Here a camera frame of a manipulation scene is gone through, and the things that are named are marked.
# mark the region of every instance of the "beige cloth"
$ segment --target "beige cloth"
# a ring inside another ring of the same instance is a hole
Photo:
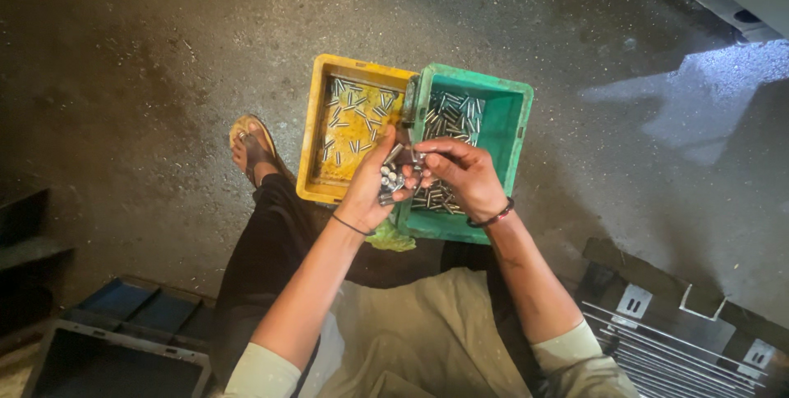
[[[586,322],[533,346],[552,396],[638,396]],[[250,344],[228,398],[290,396],[298,369]],[[452,269],[387,290],[344,282],[300,398],[530,396],[493,322],[484,272]]]

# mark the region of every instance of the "yellow plastic crate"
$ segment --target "yellow plastic crate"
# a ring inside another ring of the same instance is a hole
[[[327,107],[331,98],[330,80],[340,78],[360,85],[360,97],[367,97],[360,109],[371,119],[379,119],[372,109],[380,104],[378,89],[392,90],[399,93],[390,107],[389,115],[381,119],[382,126],[375,127],[379,134],[383,133],[387,124],[396,124],[400,119],[408,80],[418,73],[385,67],[371,62],[351,60],[335,55],[320,55],[315,59],[312,68],[312,82],[309,90],[309,106],[305,124],[304,142],[301,145],[301,163],[296,182],[296,193],[308,201],[339,204],[348,190],[348,184],[359,165],[361,158],[368,149],[354,153],[350,149],[350,141],[360,141],[360,147],[370,143],[370,132],[364,118],[353,110],[341,110],[340,121],[347,122],[348,127],[329,127],[334,111],[338,105]],[[348,89],[339,99],[342,107],[346,106]],[[330,147],[328,159],[323,160],[324,141],[334,139]],[[341,153],[341,163],[337,165],[335,153]]]

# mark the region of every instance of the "foot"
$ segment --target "foot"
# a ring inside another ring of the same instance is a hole
[[[266,136],[263,134],[263,131],[257,126],[257,124],[250,122],[247,126],[247,131],[249,131],[249,135],[251,135],[256,141],[260,142],[261,147],[263,150],[271,153],[271,144],[266,141]],[[233,139],[233,162],[236,163],[238,168],[242,170],[242,172],[246,172],[246,164],[247,164],[247,150],[244,142],[241,140],[240,135]],[[269,173],[279,173],[277,168],[268,162],[259,162],[255,164],[255,170],[253,181],[255,187],[259,187],[261,185],[261,181],[263,177],[268,175]]]

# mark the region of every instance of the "green plastic crate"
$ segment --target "green plastic crate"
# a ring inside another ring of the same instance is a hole
[[[477,147],[490,152],[498,180],[504,187],[504,192],[510,196],[523,146],[523,135],[526,132],[528,111],[532,107],[534,91],[531,86],[432,63],[422,70],[418,90],[414,95],[415,141],[422,138],[424,132],[424,118],[430,103],[430,93],[440,90],[487,101]],[[489,242],[482,230],[466,225],[466,215],[411,210],[411,199],[399,203],[394,216],[401,231],[418,238],[481,244]]]

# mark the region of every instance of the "concrete floor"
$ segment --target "concrete floor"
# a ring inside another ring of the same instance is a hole
[[[789,326],[789,44],[732,46],[690,0],[0,0],[0,193],[53,189],[60,301],[124,273],[216,295],[252,207],[227,131],[261,115],[296,171],[324,52],[528,82],[515,194],[563,278],[610,237]]]

